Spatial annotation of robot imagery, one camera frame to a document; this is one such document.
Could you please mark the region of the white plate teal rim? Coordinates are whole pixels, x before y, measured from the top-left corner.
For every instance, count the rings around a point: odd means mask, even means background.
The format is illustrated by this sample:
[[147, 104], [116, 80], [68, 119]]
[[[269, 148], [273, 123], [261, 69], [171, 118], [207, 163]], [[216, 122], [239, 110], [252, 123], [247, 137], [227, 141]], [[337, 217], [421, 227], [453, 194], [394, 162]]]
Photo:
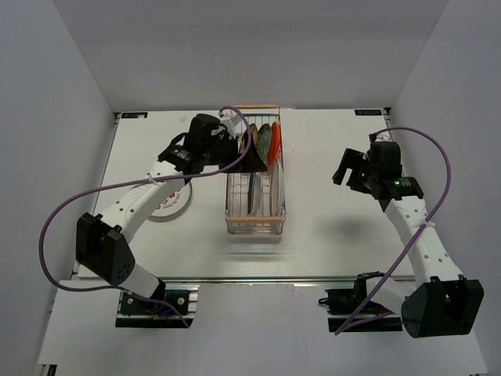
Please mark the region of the white plate teal rim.
[[262, 202], [262, 175], [260, 172], [251, 173], [247, 192], [247, 215], [256, 215]]

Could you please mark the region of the white plate red lettering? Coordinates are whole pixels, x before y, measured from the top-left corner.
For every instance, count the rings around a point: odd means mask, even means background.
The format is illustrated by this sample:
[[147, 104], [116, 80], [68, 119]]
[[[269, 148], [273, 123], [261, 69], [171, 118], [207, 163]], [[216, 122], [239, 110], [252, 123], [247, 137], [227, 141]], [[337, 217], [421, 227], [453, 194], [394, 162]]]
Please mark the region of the white plate red lettering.
[[169, 222], [177, 219], [185, 212], [193, 197], [193, 185], [188, 183], [183, 188], [170, 193], [164, 201], [151, 213], [152, 222]]

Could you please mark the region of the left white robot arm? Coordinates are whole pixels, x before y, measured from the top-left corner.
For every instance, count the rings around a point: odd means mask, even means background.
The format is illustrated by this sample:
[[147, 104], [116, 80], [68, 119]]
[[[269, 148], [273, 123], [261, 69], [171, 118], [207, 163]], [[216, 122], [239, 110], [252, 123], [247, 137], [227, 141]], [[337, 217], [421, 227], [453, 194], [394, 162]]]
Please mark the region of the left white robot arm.
[[234, 107], [218, 116], [197, 114], [189, 131], [177, 135], [158, 155], [144, 180], [96, 215], [77, 221], [76, 260], [105, 280], [139, 297], [150, 313], [164, 307], [165, 284], [140, 266], [129, 247], [135, 233], [168, 195], [206, 175], [216, 166], [221, 173], [263, 172], [248, 120]]

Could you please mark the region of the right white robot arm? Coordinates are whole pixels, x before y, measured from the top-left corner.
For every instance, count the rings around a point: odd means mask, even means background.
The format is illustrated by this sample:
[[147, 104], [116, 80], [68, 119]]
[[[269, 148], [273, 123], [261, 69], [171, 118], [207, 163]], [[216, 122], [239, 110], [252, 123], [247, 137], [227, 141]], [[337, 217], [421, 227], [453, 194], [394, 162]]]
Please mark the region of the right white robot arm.
[[395, 266], [386, 273], [358, 275], [353, 313], [338, 328], [358, 325], [357, 316], [382, 306], [401, 317], [413, 338], [469, 334], [484, 298], [479, 280], [466, 278], [451, 260], [426, 208], [417, 180], [402, 173], [401, 150], [396, 142], [376, 141], [365, 153], [346, 149], [333, 174], [333, 183], [346, 182], [351, 190], [369, 194], [396, 229], [404, 246], [396, 259], [408, 259], [415, 287], [392, 280]]

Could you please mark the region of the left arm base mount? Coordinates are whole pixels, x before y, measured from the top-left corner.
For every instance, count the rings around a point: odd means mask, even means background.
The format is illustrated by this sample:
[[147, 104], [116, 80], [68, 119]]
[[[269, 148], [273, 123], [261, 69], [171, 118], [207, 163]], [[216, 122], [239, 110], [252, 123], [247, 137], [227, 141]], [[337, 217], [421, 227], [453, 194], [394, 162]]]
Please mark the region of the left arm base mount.
[[177, 313], [164, 304], [149, 304], [134, 298], [129, 292], [121, 293], [117, 306], [115, 327], [135, 329], [186, 329], [193, 322], [198, 300], [198, 285], [168, 284], [164, 300]]

